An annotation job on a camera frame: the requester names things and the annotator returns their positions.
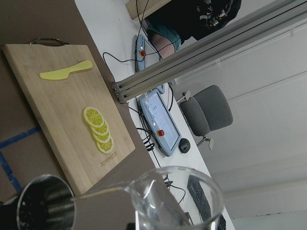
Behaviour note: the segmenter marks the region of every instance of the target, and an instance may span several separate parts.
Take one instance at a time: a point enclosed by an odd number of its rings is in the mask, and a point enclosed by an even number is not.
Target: wooden cutting board
[[[87,46],[5,45],[3,51],[76,195],[85,193],[135,149]],[[39,77],[41,72],[84,60],[91,60],[93,67],[64,80]],[[87,106],[97,108],[108,122],[115,146],[109,154],[97,149],[83,119]]]

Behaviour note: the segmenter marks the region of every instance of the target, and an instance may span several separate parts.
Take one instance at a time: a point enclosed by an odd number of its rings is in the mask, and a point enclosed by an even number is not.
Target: red button
[[[164,132],[163,129],[158,130],[157,133],[158,133],[158,136],[159,136],[159,137],[163,137],[163,136],[165,135],[165,132]]]
[[[142,57],[145,57],[145,56],[146,56],[145,50],[140,51],[140,55],[141,55]]]

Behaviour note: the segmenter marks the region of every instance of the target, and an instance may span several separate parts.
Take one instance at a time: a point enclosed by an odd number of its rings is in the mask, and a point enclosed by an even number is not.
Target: lemon slice
[[[110,132],[107,132],[105,135],[101,136],[101,135],[96,135],[95,133],[92,133],[94,139],[96,141],[98,141],[99,143],[107,143],[110,138],[111,138],[111,135],[110,135]]]
[[[91,127],[99,128],[104,124],[104,117],[94,107],[85,107],[83,109],[83,118]]]
[[[114,149],[114,141],[113,138],[110,137],[109,141],[107,143],[99,143],[96,142],[96,146],[104,154],[110,153]]]
[[[107,134],[107,132],[109,132],[109,128],[108,128],[106,120],[104,121],[104,124],[101,127],[99,127],[99,128],[90,127],[90,128],[91,128],[92,132],[95,133],[98,136],[104,136],[104,135]]]

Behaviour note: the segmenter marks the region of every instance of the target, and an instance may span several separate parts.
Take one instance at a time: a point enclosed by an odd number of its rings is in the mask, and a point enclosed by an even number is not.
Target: stainless steel cup
[[[0,229],[70,230],[75,220],[72,197],[72,190],[61,178],[39,176],[0,207]]]

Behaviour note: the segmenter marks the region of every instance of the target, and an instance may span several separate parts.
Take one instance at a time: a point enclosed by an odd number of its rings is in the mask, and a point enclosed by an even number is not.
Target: cable
[[[138,106],[137,106],[137,108],[138,108],[138,110],[135,110],[135,109],[129,107],[129,109],[131,109],[131,110],[133,110],[133,111],[135,111],[135,112],[137,112],[137,113],[139,114],[139,117],[140,117],[140,121],[141,121],[142,127],[143,127],[143,128],[147,128],[146,125],[145,125],[145,121],[143,120],[143,117],[141,116],[140,109],[139,109]],[[150,143],[150,137],[148,137],[148,136],[146,135],[146,138],[148,139],[148,143],[151,144],[151,143]],[[160,163],[159,163],[159,161],[158,161],[158,158],[157,158],[157,156],[156,156],[154,150],[152,149],[151,151],[153,152],[154,158],[156,159],[156,161],[157,161],[159,167],[161,167],[161,165],[160,165]]]
[[[136,128],[137,130],[142,130],[145,131],[146,133],[149,134],[149,136],[146,135],[146,137],[144,139],[142,139],[144,145],[146,145],[145,147],[147,148],[148,151],[152,151],[154,149],[154,143],[150,143],[150,139],[151,139],[151,134],[152,132],[148,131],[147,129],[144,128]]]
[[[172,43],[170,43],[170,44],[164,46],[163,48],[159,49],[159,50],[156,51],[156,52],[146,54],[146,55],[142,58],[142,60],[128,59],[128,60],[122,61],[122,60],[119,60],[118,58],[116,58],[115,56],[113,56],[112,54],[110,54],[110,53],[108,53],[108,52],[104,52],[104,53],[102,54],[102,58],[103,58],[103,60],[105,61],[105,63],[106,63],[105,54],[109,54],[111,57],[113,57],[114,59],[116,59],[117,61],[119,61],[119,62],[121,62],[121,63],[127,62],[127,61],[139,61],[139,62],[142,62],[142,61],[144,61],[144,59],[145,59],[145,57],[146,57],[147,55],[156,54],[157,52],[160,52],[160,51],[161,51],[162,49],[164,49],[165,47],[174,44],[176,41],[174,41],[174,42],[172,42]]]
[[[170,105],[168,111],[171,111],[172,106],[173,106],[173,101],[174,101],[174,91],[173,91],[173,88],[170,85],[169,85],[169,88],[171,89],[171,92],[172,92],[172,101],[171,101],[171,105]]]
[[[144,11],[146,10],[146,7],[147,7],[147,5],[148,5],[148,2],[149,2],[149,0],[147,0],[147,3],[146,3],[145,8],[144,8]],[[139,18],[139,21],[140,21],[139,10],[138,10],[138,1],[136,1],[136,7],[137,7],[137,12],[138,12],[138,18]],[[141,26],[140,26],[140,29],[139,29],[138,36],[137,36],[137,37],[139,37],[139,35],[140,35],[141,28],[143,28],[143,27],[142,27],[143,19],[144,19],[144,14],[143,14],[142,20],[140,21]],[[124,62],[127,62],[127,61],[135,61],[135,62],[136,62],[136,61],[139,61],[139,62],[142,62],[142,61],[144,61],[144,59],[145,59],[145,56],[144,56],[144,57],[142,58],[142,60],[128,59],[128,60],[122,61],[122,60],[119,60],[119,59],[118,59],[117,57],[115,57],[114,55],[112,55],[112,54],[110,54],[110,53],[108,53],[108,52],[104,52],[104,53],[102,54],[102,58],[103,58],[103,60],[104,60],[104,62],[105,62],[105,64],[106,64],[106,66],[108,67],[109,70],[110,70],[110,68],[109,68],[109,66],[108,66],[107,63],[106,63],[105,54],[109,54],[111,57],[113,57],[115,60],[117,60],[117,61],[119,61],[119,62],[121,62],[121,63],[124,63]]]
[[[174,186],[174,185],[170,185],[171,187],[173,187],[173,188],[176,188],[176,189],[180,189],[180,190],[182,190],[183,192],[184,192],[184,195],[183,195],[183,197],[182,197],[182,199],[178,202],[178,204],[180,204],[180,202],[184,199],[184,197],[186,196],[186,191],[183,189],[183,188],[179,188],[179,187],[177,187],[177,186]]]
[[[144,27],[143,27],[143,24],[142,24],[142,23],[143,23],[144,13],[145,13],[145,10],[146,10],[146,7],[147,7],[148,2],[149,2],[149,0],[147,0],[147,3],[146,3],[146,5],[145,5],[144,12],[143,12],[143,16],[142,16],[142,20],[140,20],[140,14],[139,14],[139,8],[138,8],[138,0],[136,0],[136,12],[137,12],[138,19],[139,19],[139,22],[140,22],[140,25],[141,25],[140,30],[141,30],[141,28],[142,28],[142,30],[143,30],[144,34],[146,35],[147,39],[148,39],[148,35],[147,35],[146,31],[144,30]]]

